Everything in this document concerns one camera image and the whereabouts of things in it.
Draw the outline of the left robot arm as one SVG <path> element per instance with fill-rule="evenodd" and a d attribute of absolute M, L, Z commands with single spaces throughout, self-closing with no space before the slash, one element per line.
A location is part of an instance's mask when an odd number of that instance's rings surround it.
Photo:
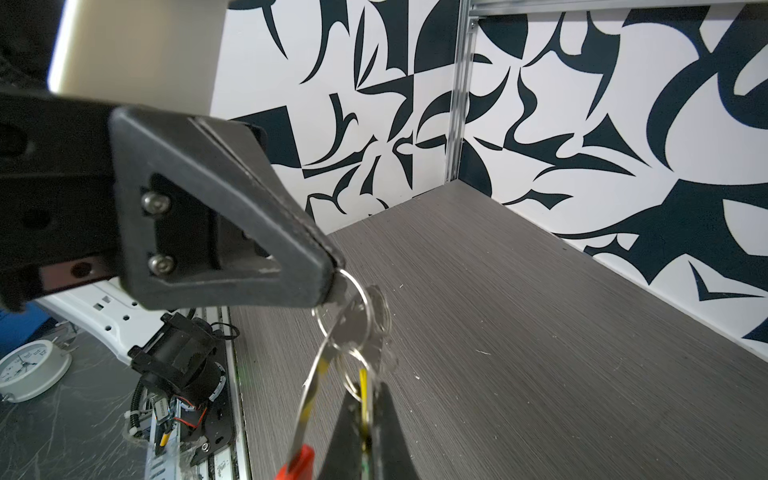
<path fill-rule="evenodd" d="M 164 310 L 312 308 L 344 258 L 250 121 L 1 92 L 1 305 L 44 300 L 152 388 L 215 380 L 208 328 Z"/>

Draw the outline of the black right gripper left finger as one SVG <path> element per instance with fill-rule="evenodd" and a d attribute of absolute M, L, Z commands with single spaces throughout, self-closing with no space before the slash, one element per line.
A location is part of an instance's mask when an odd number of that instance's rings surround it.
<path fill-rule="evenodd" d="M 360 480 L 363 463 L 361 404 L 344 394 L 318 480 Z"/>

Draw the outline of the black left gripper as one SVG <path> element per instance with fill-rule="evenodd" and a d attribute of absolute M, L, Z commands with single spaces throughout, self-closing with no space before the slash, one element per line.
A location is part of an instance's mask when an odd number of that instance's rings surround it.
<path fill-rule="evenodd" d="M 326 300 L 343 254 L 282 184 L 260 129 L 114 108 L 2 90 L 3 309 L 117 275 L 119 233 L 122 285 L 150 310 Z"/>

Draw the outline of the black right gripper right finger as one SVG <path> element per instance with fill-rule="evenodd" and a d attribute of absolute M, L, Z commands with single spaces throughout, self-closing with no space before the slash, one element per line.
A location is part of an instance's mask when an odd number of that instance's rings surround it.
<path fill-rule="evenodd" d="M 371 427 L 371 471 L 378 480 L 419 480 L 386 383 L 374 393 Z"/>

